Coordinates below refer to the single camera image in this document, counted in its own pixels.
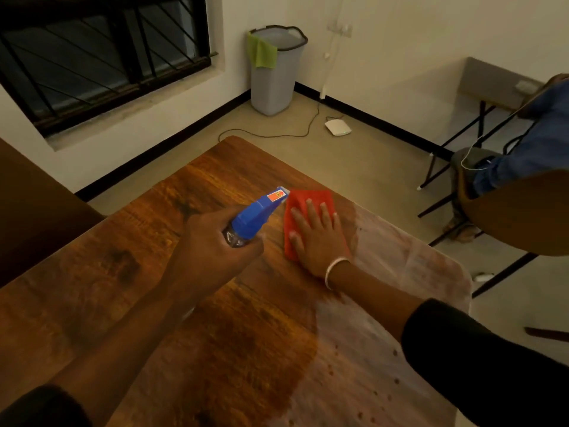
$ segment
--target white wall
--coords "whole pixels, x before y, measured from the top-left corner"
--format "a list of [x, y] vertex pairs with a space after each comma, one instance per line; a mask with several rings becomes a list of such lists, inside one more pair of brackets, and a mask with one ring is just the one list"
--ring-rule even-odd
[[[332, 64], [326, 25], [339, 13], [353, 33], [332, 45], [328, 95], [442, 143], [477, 115], [478, 102], [456, 94], [466, 57], [543, 81], [569, 71], [568, 8], [569, 0], [290, 0], [288, 20], [309, 37], [299, 82], [322, 88]], [[495, 111], [488, 126], [505, 115]], [[499, 149], [528, 125], [516, 123], [488, 145]]]
[[207, 0], [215, 66], [50, 140], [0, 87], [0, 138], [72, 192], [172, 136], [249, 88], [246, 31], [285, 23], [288, 0]]

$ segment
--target person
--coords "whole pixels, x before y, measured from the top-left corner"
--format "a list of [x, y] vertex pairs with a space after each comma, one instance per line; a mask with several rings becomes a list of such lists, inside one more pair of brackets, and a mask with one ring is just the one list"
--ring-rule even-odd
[[[463, 168], [470, 197], [485, 195], [505, 184], [554, 169], [569, 169], [569, 74], [560, 73], [533, 95], [527, 96], [517, 111], [520, 118], [535, 121], [521, 142], [508, 155], [477, 147], [457, 151], [451, 158], [451, 187], [456, 191], [458, 170]], [[454, 216], [444, 227], [451, 230], [463, 222], [460, 203], [452, 202]], [[469, 243], [480, 232], [466, 224], [450, 238]]]
[[[383, 325], [410, 366], [466, 417], [480, 426], [565, 419], [569, 367], [498, 337], [441, 301], [363, 272], [348, 259], [340, 218], [321, 208], [322, 218], [307, 201], [308, 220], [293, 209], [300, 233], [289, 237], [301, 264], [319, 279], [328, 276], [331, 289]], [[99, 344], [5, 409], [0, 425], [105, 425], [162, 338], [262, 254], [258, 238], [231, 248], [221, 234], [241, 209], [191, 216], [157, 286]]]

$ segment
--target wooden chair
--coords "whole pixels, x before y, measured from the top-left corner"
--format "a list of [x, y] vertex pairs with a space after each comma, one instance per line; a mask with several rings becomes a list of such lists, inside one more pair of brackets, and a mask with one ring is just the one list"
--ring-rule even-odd
[[472, 294], [478, 297], [539, 255], [569, 254], [569, 171], [555, 170], [514, 181], [477, 198], [468, 196], [464, 169], [459, 170], [457, 192], [427, 208], [419, 217], [450, 202], [455, 194], [467, 220], [446, 231], [429, 245], [435, 246], [471, 222], [503, 243], [527, 251], [522, 258], [496, 274]]
[[0, 287], [103, 216], [0, 139]]

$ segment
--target spray bottle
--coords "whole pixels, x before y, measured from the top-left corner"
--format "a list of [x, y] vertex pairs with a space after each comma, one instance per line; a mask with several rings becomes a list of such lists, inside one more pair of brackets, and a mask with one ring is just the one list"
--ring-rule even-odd
[[241, 211], [223, 230], [227, 244], [231, 247], [246, 245], [267, 222], [273, 211], [288, 197], [289, 193], [286, 188], [279, 187]]

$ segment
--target gray trash bin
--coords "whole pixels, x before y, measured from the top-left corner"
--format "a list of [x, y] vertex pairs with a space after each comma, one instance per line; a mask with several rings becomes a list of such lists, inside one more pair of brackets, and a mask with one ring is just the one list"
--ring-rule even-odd
[[262, 114], [275, 115], [293, 99], [298, 63], [309, 40], [297, 27], [268, 26], [251, 34], [277, 47], [274, 69], [251, 66], [251, 104]]

